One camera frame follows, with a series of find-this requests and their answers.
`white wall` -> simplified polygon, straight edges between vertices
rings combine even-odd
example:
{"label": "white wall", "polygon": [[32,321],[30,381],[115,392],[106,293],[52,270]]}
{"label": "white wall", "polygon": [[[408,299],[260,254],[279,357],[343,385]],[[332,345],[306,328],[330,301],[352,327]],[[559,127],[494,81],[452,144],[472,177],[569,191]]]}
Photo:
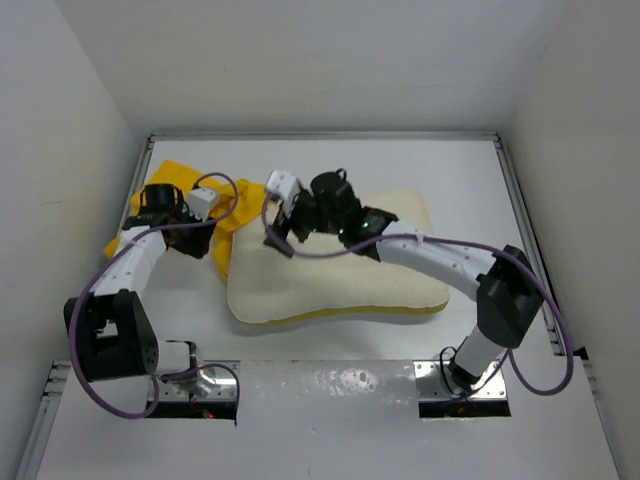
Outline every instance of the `white wall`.
{"label": "white wall", "polygon": [[62,306],[117,227],[139,145],[53,0],[0,0],[0,65],[0,479],[9,479],[51,361],[67,356]]}
{"label": "white wall", "polygon": [[136,131],[501,129],[565,0],[56,0]]}
{"label": "white wall", "polygon": [[639,18],[637,0],[569,0],[509,141],[625,478],[640,478]]}

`black joint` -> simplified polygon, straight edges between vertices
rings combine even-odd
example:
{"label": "black joint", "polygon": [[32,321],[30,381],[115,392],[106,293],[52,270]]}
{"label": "black joint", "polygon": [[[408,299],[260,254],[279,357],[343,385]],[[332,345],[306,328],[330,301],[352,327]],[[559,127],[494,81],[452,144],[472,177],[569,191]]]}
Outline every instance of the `black joint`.
{"label": "black joint", "polygon": [[[169,224],[200,223],[185,206],[182,191],[170,183],[146,185],[140,192],[140,209],[135,216],[128,217],[123,230],[131,227],[151,228]],[[215,225],[198,226],[182,230],[163,232],[167,247],[194,258],[202,258],[209,251]]]}
{"label": "black joint", "polygon": [[[504,252],[531,270],[526,255],[520,249],[507,245]],[[501,257],[478,280],[478,329],[497,345],[519,347],[542,305],[542,296],[515,265]]]}
{"label": "black joint", "polygon": [[[69,330],[77,299],[67,301],[64,317]],[[100,335],[107,322],[115,335]],[[90,296],[79,312],[76,351],[88,381],[150,375],[158,365],[158,341],[136,292]]]}
{"label": "black joint", "polygon": [[[359,218],[351,223],[349,227],[345,228],[339,238],[342,244],[349,248],[382,235],[390,223],[397,221],[398,217],[393,213],[378,208],[363,207]],[[367,256],[378,262],[380,261],[378,249],[375,244],[354,253]]]}
{"label": "black joint", "polygon": [[362,204],[346,178],[346,171],[339,170],[322,173],[311,181],[320,216],[319,231],[339,234],[361,215]]}
{"label": "black joint", "polygon": [[449,369],[449,374],[451,375],[453,383],[464,390],[465,393],[471,392],[473,390],[473,386],[480,381],[480,377],[475,377],[460,367],[455,362],[455,358],[449,362],[447,368]]}

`white tabletop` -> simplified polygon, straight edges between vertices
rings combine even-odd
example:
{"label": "white tabletop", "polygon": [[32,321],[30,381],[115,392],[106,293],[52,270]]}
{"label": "white tabletop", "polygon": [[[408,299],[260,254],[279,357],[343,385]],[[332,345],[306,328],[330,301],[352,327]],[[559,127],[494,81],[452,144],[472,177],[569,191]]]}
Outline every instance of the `white tabletop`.
{"label": "white tabletop", "polygon": [[[540,388],[564,370],[564,358],[520,359]],[[237,427],[117,419],[71,375],[38,480],[618,478],[579,361],[554,397],[504,372],[511,417],[423,420],[411,362],[240,362]],[[143,378],[94,386],[121,408],[144,407]]]}
{"label": "white tabletop", "polygon": [[[276,168],[309,182],[342,167],[361,197],[397,188],[422,192],[438,235],[522,246],[490,140],[157,141],[146,180],[165,159],[259,183]],[[159,338],[195,340],[214,359],[430,358],[446,345],[459,345],[476,323],[475,304],[452,289],[449,305],[435,315],[342,315],[250,326],[229,311],[211,258],[196,261],[176,252],[157,264],[142,300]],[[541,316],[521,352],[551,354]]]}

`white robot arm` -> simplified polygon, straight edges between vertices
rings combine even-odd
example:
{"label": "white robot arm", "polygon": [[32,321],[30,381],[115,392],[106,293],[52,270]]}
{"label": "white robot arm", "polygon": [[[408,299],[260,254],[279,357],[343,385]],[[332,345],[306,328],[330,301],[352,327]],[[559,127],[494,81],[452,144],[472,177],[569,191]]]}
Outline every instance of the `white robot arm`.
{"label": "white robot arm", "polygon": [[[201,258],[209,249],[214,227],[153,231],[136,238],[160,225],[207,221],[219,193],[198,187],[185,200],[175,186],[156,184],[145,187],[140,197],[138,215],[125,221],[116,254],[133,245],[95,283],[80,313],[76,350],[88,381],[171,374],[194,367],[194,344],[157,339],[140,297],[168,247]],[[76,301],[69,299],[64,308],[67,329]]]}
{"label": "white robot arm", "polygon": [[[266,184],[280,209],[265,244],[292,256],[289,232],[304,242],[311,232],[332,233],[353,253],[403,265],[460,290],[478,306],[478,322],[457,349],[446,372],[460,390],[470,392],[493,360],[517,348],[542,305],[542,298],[510,262],[487,252],[424,242],[427,234],[383,210],[362,206],[346,181],[346,172],[315,177],[310,190],[285,171]],[[505,252],[530,268],[516,247]]]}

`yellow fabric edge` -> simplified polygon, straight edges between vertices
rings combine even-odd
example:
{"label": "yellow fabric edge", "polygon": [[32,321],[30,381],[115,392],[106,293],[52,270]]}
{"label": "yellow fabric edge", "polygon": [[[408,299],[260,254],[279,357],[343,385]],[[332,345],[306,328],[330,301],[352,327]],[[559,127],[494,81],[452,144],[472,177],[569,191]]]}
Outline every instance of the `yellow fabric edge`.
{"label": "yellow fabric edge", "polygon": [[[201,176],[202,173],[191,167],[166,159],[154,172],[151,179],[145,183],[145,186],[154,183],[171,183],[183,192],[187,192]],[[221,220],[216,225],[215,245],[209,251],[225,281],[228,280],[233,233],[260,215],[265,197],[264,185],[262,184],[252,183],[245,178],[236,180],[235,183],[239,193],[238,206],[230,217]],[[200,182],[200,186],[214,188],[220,193],[220,201],[212,210],[211,215],[215,217],[226,213],[234,197],[231,185],[221,184],[214,178],[206,178]],[[136,191],[130,199],[131,215],[138,213],[141,191],[142,189]],[[119,240],[120,234],[118,233],[116,238],[104,248],[104,254],[107,258],[115,255]]]}
{"label": "yellow fabric edge", "polygon": [[319,317],[330,317],[336,315],[344,315],[347,313],[389,313],[398,315],[425,315],[438,313],[447,307],[449,301],[447,300],[442,305],[436,305],[435,307],[379,307],[376,305],[364,305],[360,307],[346,307],[346,308],[322,308],[314,312],[302,313],[300,315],[294,315],[293,317],[281,318],[278,320],[269,320],[263,323],[249,323],[248,325],[257,326],[271,326],[271,325],[286,325],[294,322],[301,322],[304,320],[311,320]]}

